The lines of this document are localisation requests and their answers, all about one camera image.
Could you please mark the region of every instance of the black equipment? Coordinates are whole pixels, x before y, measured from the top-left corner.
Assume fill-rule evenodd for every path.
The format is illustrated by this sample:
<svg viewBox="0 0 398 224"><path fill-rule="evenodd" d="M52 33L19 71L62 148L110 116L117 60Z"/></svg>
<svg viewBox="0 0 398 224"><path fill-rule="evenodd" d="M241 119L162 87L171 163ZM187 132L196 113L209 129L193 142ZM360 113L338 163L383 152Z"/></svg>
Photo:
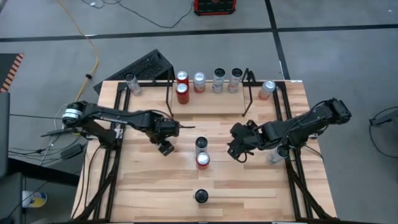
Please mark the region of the black equipment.
<svg viewBox="0 0 398 224"><path fill-rule="evenodd" d="M253 155L250 151L255 148L273 149L278 145L287 149L302 147L309 135L321 135L329 124L345 124L350 117L351 113L341 100L331 99L287 121L271 121L260 126L252 120L246 125L236 123L230 131L234 139L228 143L228 154L240 161L241 154Z"/></svg>
<svg viewBox="0 0 398 224"><path fill-rule="evenodd" d="M160 145L159 151L167 156L174 150L174 146L166 141L166 138L178 136L180 123L171 118L165 118L161 113L156 110L127 112L80 101L67 106L62 122L67 128L82 128L82 131L95 135L104 147L113 147L119 136L116 135L115 130L103 128L94 121L95 119L128 124L146 133L149 141Z"/></svg>
<svg viewBox="0 0 398 224"><path fill-rule="evenodd" d="M228 15L235 11L236 0L195 0L198 16Z"/></svg>
<svg viewBox="0 0 398 224"><path fill-rule="evenodd" d="M128 73L134 74L138 80L152 80L154 83L156 80L167 80L169 74L170 79L175 78L173 65L157 49L116 72L106 80L124 80L124 76ZM94 86L97 94L100 94L101 88L102 82Z"/></svg>

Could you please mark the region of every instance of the black can top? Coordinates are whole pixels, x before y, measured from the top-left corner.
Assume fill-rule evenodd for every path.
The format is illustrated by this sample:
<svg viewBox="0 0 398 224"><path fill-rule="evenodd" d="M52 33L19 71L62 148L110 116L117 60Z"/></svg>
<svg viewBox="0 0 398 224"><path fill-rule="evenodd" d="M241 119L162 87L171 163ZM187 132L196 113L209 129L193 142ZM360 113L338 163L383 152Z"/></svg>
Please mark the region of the black can top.
<svg viewBox="0 0 398 224"><path fill-rule="evenodd" d="M133 73L127 73L127 74L124 76L124 79L125 79L125 81L131 81L131 80L133 80L135 77L136 77L136 76L135 76Z"/></svg>
<svg viewBox="0 0 398 224"><path fill-rule="evenodd" d="M199 148L203 149L204 147L207 146L207 139L205 137L199 137L197 138L197 141L195 143Z"/></svg>
<svg viewBox="0 0 398 224"><path fill-rule="evenodd" d="M238 68L234 68L232 69L232 75L235 77L241 77L243 74L242 70L238 69Z"/></svg>
<svg viewBox="0 0 398 224"><path fill-rule="evenodd" d="M225 75L225 71L224 71L224 69L222 69L222 68L217 68L217 69L214 71L214 74L215 74L217 77L223 77L223 76Z"/></svg>
<svg viewBox="0 0 398 224"><path fill-rule="evenodd" d="M195 199L198 203L205 203L209 199L209 194L206 190L200 189L195 193Z"/></svg>
<svg viewBox="0 0 398 224"><path fill-rule="evenodd" d="M281 157L287 157L289 155L289 149L284 146L279 146L277 152Z"/></svg>

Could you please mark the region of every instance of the wooden board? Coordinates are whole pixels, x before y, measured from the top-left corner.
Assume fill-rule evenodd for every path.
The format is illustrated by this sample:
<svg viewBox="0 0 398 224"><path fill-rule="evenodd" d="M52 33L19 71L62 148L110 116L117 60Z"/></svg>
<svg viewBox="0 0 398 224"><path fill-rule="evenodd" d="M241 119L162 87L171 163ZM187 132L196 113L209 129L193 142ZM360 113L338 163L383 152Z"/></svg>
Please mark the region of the wooden board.
<svg viewBox="0 0 398 224"><path fill-rule="evenodd" d="M180 104L175 89L177 84L173 83L172 113L174 115L188 114L243 114L245 110L243 98L243 85L240 84L237 93L228 91L228 82L224 82L223 92L213 93L213 82L206 82L203 93L193 91L193 83L190 82L189 97L187 104Z"/></svg>
<svg viewBox="0 0 398 224"><path fill-rule="evenodd" d="M308 111L307 97L303 83L286 82L293 116ZM98 104L112 108L116 96L117 82L104 82ZM131 96L129 111L157 109L168 111L165 104L165 87L144 87L140 97ZM267 161L269 151L255 150L254 156L240 164L226 152L229 133L236 122L245 123L253 119L257 124L276 119L272 98L262 101L257 97L259 87L253 88L253 104L245 118L241 115L195 115L176 116L182 125L196 126L195 129L181 129L180 136L170 141L176 150L168 156L158 152L148 142L145 134L128 128L124 135L123 150L119 166L118 182L114 198L112 222L216 222L216 221L292 221L294 213L284 162L271 165ZM248 90L244 88L246 104ZM284 112L283 99L280 104ZM109 123L102 122L104 127ZM211 157L207 170L195 168L195 146L197 137L205 136L209 141ZM97 141L88 144L86 166ZM308 145L319 151L318 143L310 140ZM98 189L104 150L93 159L88 187L88 201ZM303 169L309 191L330 215L335 208L322 160L311 151L302 149ZM76 192L75 205L80 198L81 185L87 188L87 172L81 175ZM193 198L198 189L206 189L210 198L199 205ZM305 216L303 200L297 189L301 214ZM101 216L104 217L108 192L103 198ZM83 203L76 215L83 210Z"/></svg>

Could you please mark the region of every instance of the red can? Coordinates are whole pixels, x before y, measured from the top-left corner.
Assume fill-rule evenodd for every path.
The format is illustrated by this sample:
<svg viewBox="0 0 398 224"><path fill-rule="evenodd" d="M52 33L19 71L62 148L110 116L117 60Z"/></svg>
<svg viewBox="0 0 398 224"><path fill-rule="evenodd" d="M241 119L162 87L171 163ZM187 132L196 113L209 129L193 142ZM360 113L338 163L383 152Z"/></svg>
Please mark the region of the red can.
<svg viewBox="0 0 398 224"><path fill-rule="evenodd" d="M200 170L207 169L210 163L210 156L207 152L201 152L197 155L197 168Z"/></svg>
<svg viewBox="0 0 398 224"><path fill-rule="evenodd" d="M189 88L189 79L188 79L188 73L181 71L177 73L177 83L184 83L188 86Z"/></svg>
<svg viewBox="0 0 398 224"><path fill-rule="evenodd" d="M189 102L189 91L188 86L184 83L177 84L177 99L181 104L185 104Z"/></svg>

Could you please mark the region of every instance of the black keyboard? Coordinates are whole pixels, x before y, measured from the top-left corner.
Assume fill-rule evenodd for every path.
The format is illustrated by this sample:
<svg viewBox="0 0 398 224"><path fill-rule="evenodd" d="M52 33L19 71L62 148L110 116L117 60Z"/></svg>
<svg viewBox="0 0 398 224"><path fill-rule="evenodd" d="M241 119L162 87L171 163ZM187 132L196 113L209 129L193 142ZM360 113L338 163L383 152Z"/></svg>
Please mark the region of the black keyboard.
<svg viewBox="0 0 398 224"><path fill-rule="evenodd" d="M124 80L127 73L133 73L138 80L167 80L169 71L174 78L173 65L156 49L116 72L106 80ZM102 82L94 86L95 92L101 92Z"/></svg>

